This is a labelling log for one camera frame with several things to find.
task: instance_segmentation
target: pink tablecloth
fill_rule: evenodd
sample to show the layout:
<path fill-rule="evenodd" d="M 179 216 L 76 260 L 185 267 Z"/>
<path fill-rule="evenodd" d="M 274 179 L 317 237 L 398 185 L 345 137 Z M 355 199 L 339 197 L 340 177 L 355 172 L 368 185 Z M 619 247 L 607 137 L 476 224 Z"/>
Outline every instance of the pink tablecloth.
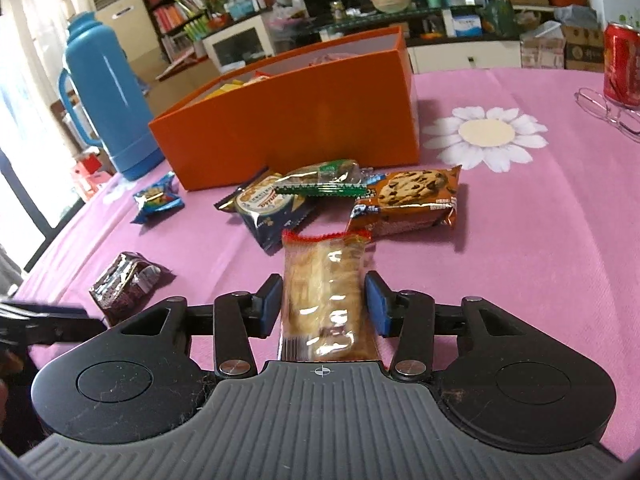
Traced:
<path fill-rule="evenodd" d="M 422 134 L 421 142 L 434 148 L 423 149 L 423 163 L 444 166 L 436 156 L 453 144 L 440 155 L 444 161 L 478 164 L 462 173 L 456 230 L 379 241 L 377 270 L 395 290 L 425 291 L 439 303 L 483 296 L 598 362 L 618 391 L 603 443 L 626 458 L 640 446 L 640 144 L 574 102 L 581 86 L 602 88 L 602 76 L 469 70 L 425 74 L 416 83 L 422 126 L 450 118 L 438 123 L 439 131 Z M 518 136 L 506 151 L 469 144 L 482 140 L 467 130 L 462 138 L 456 134 L 466 120 L 487 115 L 516 121 Z M 168 169 L 163 164 L 136 189 Z M 154 300 L 182 295 L 190 304 L 203 304 L 233 290 L 255 290 L 269 273 L 282 272 L 284 255 L 267 256 L 239 218 L 213 208 L 227 192 L 182 191 L 186 208 L 144 232 L 129 224 L 136 208 L 132 191 L 114 178 L 53 243 L 18 296 L 77 303 L 99 316 L 87 290 L 125 250 L 177 274 Z M 342 230 L 349 209 L 347 203 L 324 208 L 305 232 Z M 277 338 L 274 330 L 254 342 L 258 368 L 276 357 Z M 210 369 L 211 340 L 196 339 L 192 357 Z M 392 345 L 382 343 L 386 361 Z M 63 349 L 40 348 L 33 355 L 43 365 Z M 445 366 L 455 352 L 452 341 L 440 338 L 436 365 Z"/>

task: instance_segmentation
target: eyeglasses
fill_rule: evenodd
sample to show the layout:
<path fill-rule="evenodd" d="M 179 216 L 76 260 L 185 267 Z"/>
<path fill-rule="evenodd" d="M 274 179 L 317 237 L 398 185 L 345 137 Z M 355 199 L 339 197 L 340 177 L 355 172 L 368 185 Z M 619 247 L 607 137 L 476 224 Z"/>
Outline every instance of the eyeglasses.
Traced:
<path fill-rule="evenodd" d="M 574 95 L 575 101 L 585 112 L 613 124 L 627 137 L 635 142 L 640 142 L 640 114 L 638 112 L 622 108 L 590 88 L 580 88 Z"/>

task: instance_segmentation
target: orange cardboard box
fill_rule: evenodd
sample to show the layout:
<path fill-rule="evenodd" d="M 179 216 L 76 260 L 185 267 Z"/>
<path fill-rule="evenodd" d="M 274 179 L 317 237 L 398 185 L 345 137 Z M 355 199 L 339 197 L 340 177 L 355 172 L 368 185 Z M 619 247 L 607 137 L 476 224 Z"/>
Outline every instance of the orange cardboard box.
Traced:
<path fill-rule="evenodd" d="M 328 54 L 351 57 L 310 66 Z M 271 75 L 207 99 L 233 80 Z M 253 63 L 185 97 L 149 127 L 187 190 L 228 186 L 269 166 L 354 158 L 417 164 L 417 96 L 400 28 L 319 43 Z"/>

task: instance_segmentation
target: metal screw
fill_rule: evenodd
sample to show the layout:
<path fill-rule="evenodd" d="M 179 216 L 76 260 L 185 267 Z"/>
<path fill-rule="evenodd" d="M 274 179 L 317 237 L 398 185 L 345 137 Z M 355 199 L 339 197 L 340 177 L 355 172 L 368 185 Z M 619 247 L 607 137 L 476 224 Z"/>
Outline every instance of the metal screw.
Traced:
<path fill-rule="evenodd" d="M 251 365 L 242 359 L 229 359 L 220 365 L 220 372 L 229 376 L 242 375 L 250 369 Z"/>
<path fill-rule="evenodd" d="M 422 361 L 407 359 L 396 364 L 396 372 L 406 377 L 414 377 L 427 371 L 426 365 Z"/>

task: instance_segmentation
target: chocolate snack package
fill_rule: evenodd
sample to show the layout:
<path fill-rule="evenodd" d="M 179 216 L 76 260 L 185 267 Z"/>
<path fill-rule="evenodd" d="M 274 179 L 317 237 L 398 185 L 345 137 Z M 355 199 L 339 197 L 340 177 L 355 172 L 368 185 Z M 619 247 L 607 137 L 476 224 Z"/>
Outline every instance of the chocolate snack package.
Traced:
<path fill-rule="evenodd" d="M 362 291 L 369 241 L 366 231 L 320 237 L 284 233 L 281 360 L 379 358 Z"/>
<path fill-rule="evenodd" d="M 456 223 L 458 177 L 450 170 L 382 173 L 367 179 L 367 195 L 356 200 L 347 231 L 369 230 L 374 238 Z"/>
<path fill-rule="evenodd" d="M 174 275 L 153 264 L 139 253 L 120 253 L 89 289 L 89 294 L 104 313 L 110 326 L 129 319 L 143 300 Z"/>
<path fill-rule="evenodd" d="M 268 253 L 280 247 L 282 232 L 298 227 L 316 204 L 309 197 L 277 193 L 273 186 L 281 176 L 265 168 L 215 204 L 220 211 L 238 213 Z"/>

